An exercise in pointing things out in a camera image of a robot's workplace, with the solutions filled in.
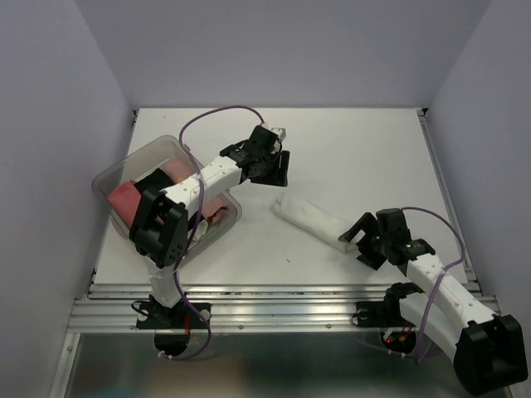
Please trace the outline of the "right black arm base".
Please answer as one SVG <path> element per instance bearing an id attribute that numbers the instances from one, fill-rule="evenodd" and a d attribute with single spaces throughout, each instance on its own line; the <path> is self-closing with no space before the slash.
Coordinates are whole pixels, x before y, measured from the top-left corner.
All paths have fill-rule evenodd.
<path id="1" fill-rule="evenodd" d="M 414 283 L 395 283 L 381 301 L 357 301 L 351 324 L 360 328 L 398 328 L 409 322 L 402 317 L 400 301 L 412 294 L 423 294 Z"/>

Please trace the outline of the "white printed t-shirt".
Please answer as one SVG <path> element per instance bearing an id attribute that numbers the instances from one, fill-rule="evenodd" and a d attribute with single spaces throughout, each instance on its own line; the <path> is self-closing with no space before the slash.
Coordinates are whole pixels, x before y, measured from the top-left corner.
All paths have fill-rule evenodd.
<path id="1" fill-rule="evenodd" d="M 339 239 L 349 230 L 352 223 L 305 199 L 284 193 L 274 200 L 271 210 L 281 220 L 289 222 L 343 254 L 357 249 L 355 243 Z"/>

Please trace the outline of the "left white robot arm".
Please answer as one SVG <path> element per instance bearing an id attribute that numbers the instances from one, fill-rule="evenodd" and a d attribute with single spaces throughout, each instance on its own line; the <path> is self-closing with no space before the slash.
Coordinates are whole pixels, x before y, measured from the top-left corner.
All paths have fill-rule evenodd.
<path id="1" fill-rule="evenodd" d="M 184 319 L 183 294 L 175 277 L 188 251 L 188 222 L 198 220 L 204 205 L 243 182 L 286 187 L 290 153 L 283 149 L 286 131 L 254 127 L 251 136 L 229 145 L 183 182 L 141 196 L 129 239 L 149 269 L 156 317 L 174 327 Z"/>

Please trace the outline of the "clear plastic storage bin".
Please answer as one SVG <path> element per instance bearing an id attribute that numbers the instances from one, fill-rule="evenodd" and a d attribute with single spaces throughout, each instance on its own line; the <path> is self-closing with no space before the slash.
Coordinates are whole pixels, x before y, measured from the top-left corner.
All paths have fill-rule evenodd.
<path id="1" fill-rule="evenodd" d="M 129 238 L 129 228 L 120 220 L 106 197 L 122 183 L 129 180 L 136 182 L 149 175 L 156 168 L 162 169 L 162 166 L 173 158 L 183 158 L 192 168 L 192 163 L 187 154 L 182 150 L 178 140 L 173 136 L 165 135 L 156 138 L 154 141 L 131 153 L 124 160 L 104 170 L 93 180 L 92 189 L 109 211 L 110 223 L 114 231 L 122 239 L 127 240 Z M 191 244 L 189 249 L 190 258 L 199 255 L 209 245 L 212 245 L 216 240 L 221 238 L 241 217 L 242 209 L 236 199 L 229 192 L 223 192 L 219 195 L 227 202 L 228 212 L 221 221 L 214 225 L 209 225 L 207 234 L 200 241 Z"/>

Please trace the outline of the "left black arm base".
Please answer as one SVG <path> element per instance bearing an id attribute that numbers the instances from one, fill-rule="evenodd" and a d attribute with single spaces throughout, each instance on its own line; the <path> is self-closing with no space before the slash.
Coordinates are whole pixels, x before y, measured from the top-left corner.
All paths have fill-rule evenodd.
<path id="1" fill-rule="evenodd" d="M 153 300 L 135 300 L 136 328 L 140 330 L 206 330 L 206 324 L 183 302 L 164 307 Z"/>

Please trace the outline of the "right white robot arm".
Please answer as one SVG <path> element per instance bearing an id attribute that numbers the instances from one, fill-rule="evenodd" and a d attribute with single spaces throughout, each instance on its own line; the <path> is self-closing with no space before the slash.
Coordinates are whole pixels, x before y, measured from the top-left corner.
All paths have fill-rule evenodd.
<path id="1" fill-rule="evenodd" d="M 413 239 L 401 209 L 364 213 L 339 241 L 355 243 L 358 261 L 371 269 L 389 263 L 407 278 L 391 285 L 380 301 L 357 302 L 351 318 L 359 328 L 379 329 L 390 353 L 422 359 L 427 353 L 421 339 L 428 337 L 473 396 L 528 379 L 518 320 L 482 304 L 426 240 Z"/>

